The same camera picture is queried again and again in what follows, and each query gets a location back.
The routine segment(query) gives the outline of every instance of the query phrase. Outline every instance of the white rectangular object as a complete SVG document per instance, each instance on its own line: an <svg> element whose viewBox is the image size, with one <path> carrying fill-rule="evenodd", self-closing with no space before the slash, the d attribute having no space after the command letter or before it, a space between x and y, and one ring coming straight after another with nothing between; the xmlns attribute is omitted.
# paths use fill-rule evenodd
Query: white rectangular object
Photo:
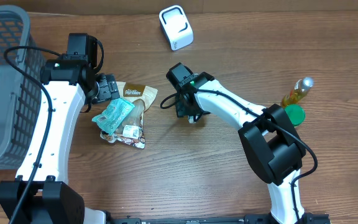
<svg viewBox="0 0 358 224"><path fill-rule="evenodd" d="M180 6L171 6L160 12L160 25L172 50L178 50L192 43L193 30Z"/></svg>

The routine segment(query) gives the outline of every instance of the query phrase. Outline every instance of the pantene package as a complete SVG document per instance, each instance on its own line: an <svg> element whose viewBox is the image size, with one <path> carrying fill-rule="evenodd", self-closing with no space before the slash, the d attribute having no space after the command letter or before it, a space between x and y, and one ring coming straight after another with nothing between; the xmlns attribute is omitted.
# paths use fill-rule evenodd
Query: pantene package
<svg viewBox="0 0 358 224"><path fill-rule="evenodd" d="M131 146L144 149L144 111L147 111L157 96L157 89L145 85L135 85L126 82L117 82L121 98L133 103L135 107L125 117L113 134L104 131L100 137L110 143L120 141Z"/></svg>

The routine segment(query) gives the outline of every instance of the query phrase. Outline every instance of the bottle cap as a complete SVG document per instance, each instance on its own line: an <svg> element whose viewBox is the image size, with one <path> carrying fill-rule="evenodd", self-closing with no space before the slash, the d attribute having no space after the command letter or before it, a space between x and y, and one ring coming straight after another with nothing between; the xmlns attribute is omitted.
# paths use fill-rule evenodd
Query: bottle cap
<svg viewBox="0 0 358 224"><path fill-rule="evenodd" d="M288 105L285 108L288 117L294 127L300 125L305 120L305 111L299 105Z"/></svg>
<svg viewBox="0 0 358 224"><path fill-rule="evenodd" d="M313 87L314 81L312 78L306 77L303 79L302 83L303 83L303 88L309 90L311 87Z"/></svg>

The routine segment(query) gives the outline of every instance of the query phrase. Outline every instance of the white label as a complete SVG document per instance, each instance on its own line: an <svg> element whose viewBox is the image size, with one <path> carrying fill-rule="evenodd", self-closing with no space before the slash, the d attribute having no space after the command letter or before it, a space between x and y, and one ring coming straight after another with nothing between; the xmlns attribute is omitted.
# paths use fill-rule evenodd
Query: white label
<svg viewBox="0 0 358 224"><path fill-rule="evenodd" d="M133 125L125 125L122 135L127 138L139 138L139 127Z"/></svg>

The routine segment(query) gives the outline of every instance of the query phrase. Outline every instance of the product label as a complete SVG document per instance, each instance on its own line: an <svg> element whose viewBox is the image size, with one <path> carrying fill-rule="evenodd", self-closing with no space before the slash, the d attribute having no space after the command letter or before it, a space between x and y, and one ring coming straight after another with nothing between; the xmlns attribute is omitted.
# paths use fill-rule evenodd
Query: product label
<svg viewBox="0 0 358 224"><path fill-rule="evenodd" d="M123 89L124 97L138 97L143 95L145 85L126 83Z"/></svg>
<svg viewBox="0 0 358 224"><path fill-rule="evenodd" d="M125 125L122 135L127 138L137 139L139 137L139 127L133 125Z"/></svg>

